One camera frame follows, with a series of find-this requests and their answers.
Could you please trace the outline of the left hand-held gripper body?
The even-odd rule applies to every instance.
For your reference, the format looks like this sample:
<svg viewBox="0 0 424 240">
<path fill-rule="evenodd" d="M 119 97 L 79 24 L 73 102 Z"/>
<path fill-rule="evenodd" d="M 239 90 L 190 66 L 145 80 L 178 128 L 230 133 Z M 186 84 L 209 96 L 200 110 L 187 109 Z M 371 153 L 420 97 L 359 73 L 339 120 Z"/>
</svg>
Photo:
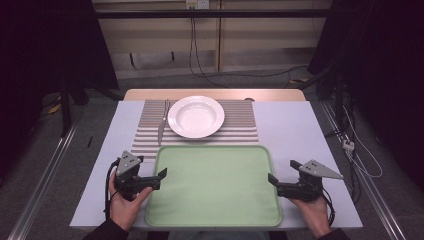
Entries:
<svg viewBox="0 0 424 240">
<path fill-rule="evenodd" d="M 114 186 L 122 197 L 128 201 L 132 201 L 135 194 L 147 187 L 151 187 L 153 190 L 158 189 L 155 186 L 156 176 L 140 177 L 138 175 L 140 165 L 137 156 L 128 151 L 122 153 L 116 170 Z"/>
</svg>

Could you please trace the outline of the black curtain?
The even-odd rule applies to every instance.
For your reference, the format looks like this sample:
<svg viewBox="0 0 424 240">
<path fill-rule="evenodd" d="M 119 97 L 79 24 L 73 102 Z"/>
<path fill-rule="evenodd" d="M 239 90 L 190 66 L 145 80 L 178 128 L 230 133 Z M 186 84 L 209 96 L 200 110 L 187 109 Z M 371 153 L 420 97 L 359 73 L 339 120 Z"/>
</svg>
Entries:
<svg viewBox="0 0 424 240">
<path fill-rule="evenodd" d="M 344 79 L 398 165 L 424 190 L 424 0 L 333 0 L 331 8 L 357 15 L 326 19 L 308 71 L 324 70 L 364 18 Z"/>
<path fill-rule="evenodd" d="M 116 89 L 92 0 L 0 0 L 0 176 L 18 161 L 43 97 Z"/>
</svg>

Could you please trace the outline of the white deep plate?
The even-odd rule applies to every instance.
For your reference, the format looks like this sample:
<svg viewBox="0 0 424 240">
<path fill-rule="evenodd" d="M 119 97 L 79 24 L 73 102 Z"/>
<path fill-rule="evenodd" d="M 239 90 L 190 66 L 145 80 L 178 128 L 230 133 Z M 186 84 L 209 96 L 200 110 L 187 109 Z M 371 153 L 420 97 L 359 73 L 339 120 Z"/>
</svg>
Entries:
<svg viewBox="0 0 424 240">
<path fill-rule="evenodd" d="M 225 112 L 220 103 L 206 96 L 189 96 L 174 103 L 168 113 L 170 128 L 179 136 L 198 139 L 218 131 Z"/>
</svg>

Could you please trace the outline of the striped placemat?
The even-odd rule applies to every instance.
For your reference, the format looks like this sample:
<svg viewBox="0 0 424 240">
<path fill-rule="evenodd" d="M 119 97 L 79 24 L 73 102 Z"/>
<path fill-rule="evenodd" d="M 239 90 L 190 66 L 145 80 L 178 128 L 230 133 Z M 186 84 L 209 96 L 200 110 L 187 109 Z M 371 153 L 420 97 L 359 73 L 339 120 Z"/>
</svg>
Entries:
<svg viewBox="0 0 424 240">
<path fill-rule="evenodd" d="M 253 104 L 248 100 L 218 100 L 224 109 L 225 119 L 214 134 L 198 139 L 177 135 L 169 126 L 164 129 L 161 146 L 158 145 L 158 126 L 162 120 L 165 102 L 147 100 L 141 112 L 139 124 L 130 152 L 144 156 L 145 162 L 154 162 L 158 150 L 168 145 L 249 145 L 259 142 Z"/>
</svg>

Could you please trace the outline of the person's right hand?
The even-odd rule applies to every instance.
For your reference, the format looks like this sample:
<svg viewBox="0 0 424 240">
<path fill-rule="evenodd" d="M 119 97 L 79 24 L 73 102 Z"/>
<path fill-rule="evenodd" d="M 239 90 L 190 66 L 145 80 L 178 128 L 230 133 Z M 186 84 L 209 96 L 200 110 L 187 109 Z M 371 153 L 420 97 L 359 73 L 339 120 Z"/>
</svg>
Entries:
<svg viewBox="0 0 424 240">
<path fill-rule="evenodd" d="M 304 202 L 298 199 L 290 199 L 290 202 L 298 208 L 307 228 L 315 239 L 331 232 L 327 203 L 322 197 L 312 202 Z"/>
</svg>

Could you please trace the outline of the person's left hand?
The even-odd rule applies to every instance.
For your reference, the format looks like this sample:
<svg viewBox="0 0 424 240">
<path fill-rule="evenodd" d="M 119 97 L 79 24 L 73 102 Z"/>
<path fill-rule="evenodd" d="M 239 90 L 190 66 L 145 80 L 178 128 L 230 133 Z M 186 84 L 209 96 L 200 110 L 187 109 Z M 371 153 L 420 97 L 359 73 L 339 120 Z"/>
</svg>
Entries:
<svg viewBox="0 0 424 240">
<path fill-rule="evenodd" d="M 147 187 L 136 194 L 132 201 L 128 201 L 115 188 L 115 176 L 116 173 L 113 172 L 109 180 L 110 218 L 123 230 L 129 231 L 138 217 L 142 203 L 153 192 L 153 189 Z"/>
</svg>

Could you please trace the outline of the white wall socket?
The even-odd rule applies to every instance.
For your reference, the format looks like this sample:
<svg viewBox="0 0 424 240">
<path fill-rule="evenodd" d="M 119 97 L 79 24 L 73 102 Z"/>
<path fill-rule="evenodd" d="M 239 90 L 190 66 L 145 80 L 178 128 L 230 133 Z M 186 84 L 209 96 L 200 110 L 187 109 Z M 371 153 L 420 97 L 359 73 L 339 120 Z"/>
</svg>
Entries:
<svg viewBox="0 0 424 240">
<path fill-rule="evenodd" d="M 208 10 L 210 8 L 209 0 L 185 0 L 185 3 L 189 10 Z"/>
</svg>

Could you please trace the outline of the metal floor rail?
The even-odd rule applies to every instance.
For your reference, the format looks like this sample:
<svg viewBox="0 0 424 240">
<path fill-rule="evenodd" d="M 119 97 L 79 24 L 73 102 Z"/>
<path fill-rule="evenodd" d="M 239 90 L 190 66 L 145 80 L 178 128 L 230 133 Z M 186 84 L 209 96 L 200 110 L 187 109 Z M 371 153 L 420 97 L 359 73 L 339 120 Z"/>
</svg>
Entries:
<svg viewBox="0 0 424 240">
<path fill-rule="evenodd" d="M 75 135 L 78 123 L 73 123 L 66 133 L 60 137 L 57 147 L 53 155 L 49 159 L 49 163 L 43 172 L 41 179 L 38 181 L 33 193 L 25 208 L 20 213 L 14 227 L 11 230 L 7 240 L 25 240 L 31 226 L 39 212 L 39 209 L 46 197 L 46 194 L 52 184 L 57 170 L 69 148 L 70 143 Z"/>
<path fill-rule="evenodd" d="M 336 136 L 340 143 L 343 145 L 343 140 L 352 140 L 349 139 L 348 135 L 344 132 L 341 132 L 342 128 L 336 123 L 336 115 L 330 104 L 321 103 L 326 116 L 328 117 L 331 126 L 336 131 Z M 376 213 L 381 220 L 384 228 L 391 240 L 406 240 L 406 237 L 401 230 L 401 227 L 395 218 L 393 212 L 387 205 L 387 202 L 383 199 L 383 195 L 381 195 L 380 191 L 377 189 L 377 186 L 374 183 L 374 179 L 378 179 L 373 174 L 369 173 L 366 170 L 365 165 L 362 162 L 362 159 L 358 154 L 354 152 L 354 150 L 347 150 L 342 147 L 343 152 L 347 156 L 349 164 L 353 164 L 353 170 L 359 180 L 363 191 L 367 193 L 368 198 L 370 199 L 371 204 L 373 205 Z"/>
</svg>

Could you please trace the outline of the black metal stand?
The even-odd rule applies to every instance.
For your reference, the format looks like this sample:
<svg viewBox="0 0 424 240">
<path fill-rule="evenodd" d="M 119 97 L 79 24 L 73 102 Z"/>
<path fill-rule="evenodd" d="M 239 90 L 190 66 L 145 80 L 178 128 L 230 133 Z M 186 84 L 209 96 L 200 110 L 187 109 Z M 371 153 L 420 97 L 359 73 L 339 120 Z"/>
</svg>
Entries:
<svg viewBox="0 0 424 240">
<path fill-rule="evenodd" d="M 62 137 L 65 137 L 71 128 L 72 119 L 69 103 L 69 92 L 67 89 L 66 79 L 63 78 L 60 82 L 60 99 L 61 99 L 61 109 L 62 109 Z"/>
</svg>

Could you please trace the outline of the silver knife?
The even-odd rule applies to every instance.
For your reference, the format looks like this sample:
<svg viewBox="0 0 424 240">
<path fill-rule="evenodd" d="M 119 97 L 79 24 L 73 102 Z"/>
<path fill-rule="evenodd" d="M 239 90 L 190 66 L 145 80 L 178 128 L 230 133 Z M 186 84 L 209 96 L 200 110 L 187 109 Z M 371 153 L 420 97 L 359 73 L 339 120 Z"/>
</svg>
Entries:
<svg viewBox="0 0 424 240">
<path fill-rule="evenodd" d="M 162 120 L 161 120 L 161 122 L 158 126 L 157 142 L 158 142 L 159 146 L 161 146 L 161 143 L 162 143 L 162 138 L 163 138 L 166 122 L 167 122 L 167 115 L 168 115 L 169 109 L 170 109 L 170 100 L 166 99 L 165 105 L 164 105 L 164 113 L 163 113 L 163 116 L 162 116 Z"/>
</svg>

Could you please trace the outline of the light green tray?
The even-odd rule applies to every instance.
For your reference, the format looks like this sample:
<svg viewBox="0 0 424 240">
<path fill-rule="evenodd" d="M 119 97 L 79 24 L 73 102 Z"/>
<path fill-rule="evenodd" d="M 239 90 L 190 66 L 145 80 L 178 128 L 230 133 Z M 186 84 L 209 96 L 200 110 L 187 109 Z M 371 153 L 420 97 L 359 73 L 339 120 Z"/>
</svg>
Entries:
<svg viewBox="0 0 424 240">
<path fill-rule="evenodd" d="M 282 220 L 263 146 L 166 146 L 155 164 L 163 169 L 146 210 L 154 227 L 274 227 Z"/>
</svg>

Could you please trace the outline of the black horizontal bar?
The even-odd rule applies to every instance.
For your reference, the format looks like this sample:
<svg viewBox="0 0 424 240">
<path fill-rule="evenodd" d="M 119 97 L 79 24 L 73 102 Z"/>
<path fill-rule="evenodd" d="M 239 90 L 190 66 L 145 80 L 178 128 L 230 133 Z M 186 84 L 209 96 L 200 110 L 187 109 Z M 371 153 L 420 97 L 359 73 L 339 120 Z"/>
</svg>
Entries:
<svg viewBox="0 0 424 240">
<path fill-rule="evenodd" d="M 328 17 L 328 9 L 291 10 L 97 10 L 99 19 L 144 18 L 315 18 Z"/>
</svg>

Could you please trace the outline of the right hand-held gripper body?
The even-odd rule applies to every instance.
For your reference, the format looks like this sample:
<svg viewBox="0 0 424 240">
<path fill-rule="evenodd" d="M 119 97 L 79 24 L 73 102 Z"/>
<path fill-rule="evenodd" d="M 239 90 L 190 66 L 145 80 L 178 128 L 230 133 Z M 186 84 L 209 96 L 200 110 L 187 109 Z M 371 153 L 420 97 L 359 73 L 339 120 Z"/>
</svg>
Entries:
<svg viewBox="0 0 424 240">
<path fill-rule="evenodd" d="M 288 199 L 298 199 L 304 202 L 312 202 L 323 193 L 323 178 L 343 179 L 340 173 L 333 171 L 327 166 L 310 160 L 296 170 L 299 173 L 297 183 L 283 183 L 276 188 L 277 195 Z"/>
</svg>

